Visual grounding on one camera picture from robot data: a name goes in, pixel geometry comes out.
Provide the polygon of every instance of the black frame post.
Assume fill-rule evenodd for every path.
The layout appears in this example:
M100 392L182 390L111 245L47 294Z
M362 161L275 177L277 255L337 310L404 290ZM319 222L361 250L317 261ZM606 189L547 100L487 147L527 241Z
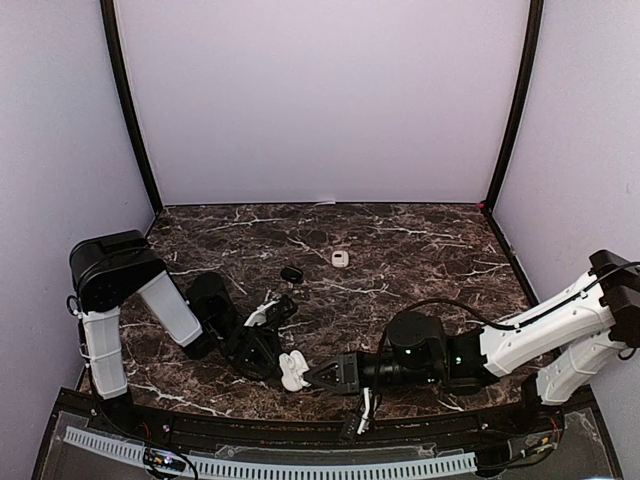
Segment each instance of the black frame post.
M113 0L100 0L102 9L102 22L104 24L104 33L107 38L107 47L109 49L109 58L111 59L111 68L113 69L113 77L120 97L120 107L124 115L124 121L127 125L133 153L136 156L138 168L142 175L142 181L147 191L147 196L151 202L156 216L162 211L163 204L160 198L158 186L153 178L151 164L147 151L144 148L142 140L142 132L138 124L138 117L133 106L133 97L129 88L129 80L127 78L127 70L124 64L124 56L122 54L122 45L120 44L120 35L118 33L118 22L116 18L116 9Z
M522 48L522 59L520 60L520 70L518 71L518 80L513 94L513 102L511 103L511 111L507 120L507 128L502 139L502 146L496 162L496 168L493 171L493 178L489 185L486 199L482 202L483 210L489 213L493 211L500 195L504 178L509 167L509 160L513 153L513 147L516 143L518 135L518 127L522 119L524 104L527 99L527 91L529 90L529 82L531 80L531 72L533 71L533 61L536 56L536 47L538 46L538 36L540 34L540 25L542 24L542 7L544 0L531 0L529 3L529 19L527 21L527 31L524 38L524 46Z

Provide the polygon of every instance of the gray wall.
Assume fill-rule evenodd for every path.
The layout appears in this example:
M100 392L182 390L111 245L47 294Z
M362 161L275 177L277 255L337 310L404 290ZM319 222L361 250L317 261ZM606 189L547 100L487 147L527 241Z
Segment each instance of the gray wall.
M152 219L97 1L12 0L0 14L0 477L25 479L81 362L64 307L78 241Z
M118 5L166 203L485 195L527 0Z
M497 219L542 299L600 248L640 259L640 2L548 0ZM626 478L640 478L640 359L592 383Z

